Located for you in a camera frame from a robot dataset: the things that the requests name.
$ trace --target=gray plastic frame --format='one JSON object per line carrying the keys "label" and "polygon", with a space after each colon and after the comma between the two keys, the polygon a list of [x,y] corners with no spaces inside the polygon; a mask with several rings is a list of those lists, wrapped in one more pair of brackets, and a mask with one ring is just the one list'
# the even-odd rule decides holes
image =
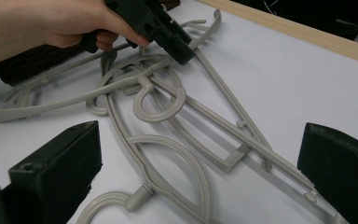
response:
{"label": "gray plastic frame", "polygon": [[[114,51],[97,53],[86,59],[67,64],[59,69],[42,74],[41,76],[33,77],[14,87],[6,96],[4,96],[4,102],[9,101],[16,94],[20,95],[20,100],[18,101],[18,108],[0,109],[0,122],[26,118],[49,110],[86,101],[88,109],[95,115],[110,116],[123,145],[130,152],[135,163],[141,168],[145,183],[136,192],[132,195],[123,192],[111,192],[98,197],[89,204],[80,215],[77,221],[78,224],[90,223],[93,216],[100,209],[110,204],[122,205],[129,212],[134,212],[154,193],[160,193],[169,198],[199,223],[219,223],[218,220],[212,218],[211,191],[208,179],[198,160],[189,153],[185,147],[172,139],[157,135],[131,136],[123,119],[117,112],[117,106],[115,105],[115,97],[112,92],[118,90],[123,90],[127,94],[136,93],[133,102],[133,111],[140,120],[151,123],[167,120],[193,148],[225,173],[228,174],[250,150],[253,150],[262,158],[262,167],[265,171],[270,171],[273,166],[278,167],[282,172],[291,176],[302,187],[308,189],[309,192],[305,193],[305,198],[309,202],[316,203],[317,197],[321,197],[318,195],[313,184],[303,176],[293,164],[272,151],[266,138],[257,129],[250,116],[246,113],[224,80],[218,75],[213,66],[198,48],[200,44],[208,39],[220,27],[220,11],[216,10],[213,15],[215,20],[211,27],[202,25],[206,21],[189,21],[183,23],[182,26],[204,31],[204,34],[201,37],[194,39],[189,46],[194,50],[196,58],[208,72],[210,78],[223,93],[233,110],[238,115],[239,121],[237,122],[237,126],[220,117],[211,109],[186,94],[186,90],[182,87],[179,77],[171,67],[174,60],[168,55],[148,55],[145,54],[144,49],[141,49],[139,56],[126,62],[115,64],[115,66],[112,67],[113,62],[117,57],[117,52],[126,48],[128,46],[127,44],[115,48]],[[101,58],[103,78],[99,83],[99,88],[96,90],[47,105],[26,106],[32,89],[45,85],[52,79],[59,77],[64,71],[71,70],[81,64],[99,58]],[[115,74],[121,70],[125,70],[127,73],[121,77],[115,77]],[[170,74],[172,84],[159,77],[153,76],[153,73],[159,70],[165,70]],[[155,87],[168,93],[172,97],[171,100],[168,103],[165,103]],[[156,105],[162,112],[152,114],[143,109],[142,103],[147,94],[153,96]],[[100,108],[95,104],[97,97],[101,95],[104,95],[107,108]],[[241,142],[241,146],[233,150],[225,159],[221,159],[212,153],[211,150],[192,136],[180,121],[174,117],[184,105],[188,105],[191,109],[201,114],[215,126],[232,135],[233,138]],[[187,162],[193,171],[199,186],[200,204],[192,203],[159,174],[150,161],[141,153],[139,145],[142,143],[163,145],[172,149]],[[335,223],[345,224],[347,222],[340,214],[337,214]]]}

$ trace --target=white table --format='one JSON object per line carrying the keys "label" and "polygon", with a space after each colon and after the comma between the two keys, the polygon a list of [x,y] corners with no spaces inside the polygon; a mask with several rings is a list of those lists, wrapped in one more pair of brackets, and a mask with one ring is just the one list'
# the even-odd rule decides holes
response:
{"label": "white table", "polygon": [[[170,13],[178,22],[194,19],[213,20],[213,8],[183,0]],[[220,30],[201,50],[232,89],[273,150],[296,165],[302,134],[307,122],[341,130],[358,139],[358,62],[326,49],[294,39],[223,13]],[[123,54],[133,54],[126,50]],[[217,88],[196,60],[186,66],[176,64],[187,94],[223,115],[233,123],[233,113],[217,93]],[[67,76],[49,84],[37,94],[41,102],[61,99],[95,88],[100,78],[98,62],[88,63]],[[0,96],[9,86],[0,81]],[[128,111],[128,122],[134,133],[166,132],[166,125],[150,126],[131,112],[132,97],[119,97]],[[96,117],[84,104],[50,111],[28,119],[0,123],[0,186],[9,184],[7,170],[48,140],[72,125],[98,120],[103,151],[103,169],[92,183],[92,190],[69,223],[76,223],[83,208],[108,191],[135,192],[143,179],[124,151],[108,117]],[[202,132],[211,127],[196,123]],[[211,145],[233,147],[225,137],[212,133]],[[306,191],[274,169],[264,172],[257,156],[250,155],[226,175],[202,156],[200,159],[213,191],[213,217],[223,223],[332,223],[334,209],[325,203],[310,204]],[[198,194],[194,178],[183,162],[164,150],[145,152],[162,175],[185,196]],[[161,195],[154,195],[134,214],[121,207],[104,209],[93,223],[195,223],[194,219]]]}

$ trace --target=hand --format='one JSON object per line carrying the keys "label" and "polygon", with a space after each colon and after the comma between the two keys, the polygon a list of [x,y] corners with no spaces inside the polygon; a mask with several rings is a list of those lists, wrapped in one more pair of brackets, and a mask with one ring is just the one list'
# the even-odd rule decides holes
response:
{"label": "hand", "polygon": [[103,0],[0,0],[0,62],[45,44],[73,46],[94,30],[104,30],[96,43],[103,50],[110,50],[118,35],[148,45]]}
{"label": "hand", "polygon": [[38,4],[44,15],[41,24],[44,24],[42,29],[46,32],[46,43],[49,45],[59,48],[70,47],[81,41],[82,34],[100,29],[103,31],[97,34],[96,45],[103,50],[110,50],[118,35],[123,35],[141,46],[148,44],[144,37],[135,33],[116,12],[109,9],[104,0],[41,2],[43,4]]}

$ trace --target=dark background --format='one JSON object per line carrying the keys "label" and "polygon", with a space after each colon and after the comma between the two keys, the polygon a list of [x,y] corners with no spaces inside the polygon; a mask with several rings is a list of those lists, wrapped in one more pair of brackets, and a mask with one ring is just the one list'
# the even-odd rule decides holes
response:
{"label": "dark background", "polygon": [[358,0],[232,1],[348,39],[358,34]]}

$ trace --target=wooden edge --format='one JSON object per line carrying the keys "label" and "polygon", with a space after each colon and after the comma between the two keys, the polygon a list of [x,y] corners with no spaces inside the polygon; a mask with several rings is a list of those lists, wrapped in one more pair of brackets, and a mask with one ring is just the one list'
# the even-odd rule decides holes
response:
{"label": "wooden edge", "polygon": [[358,43],[229,0],[196,0],[358,61]]}

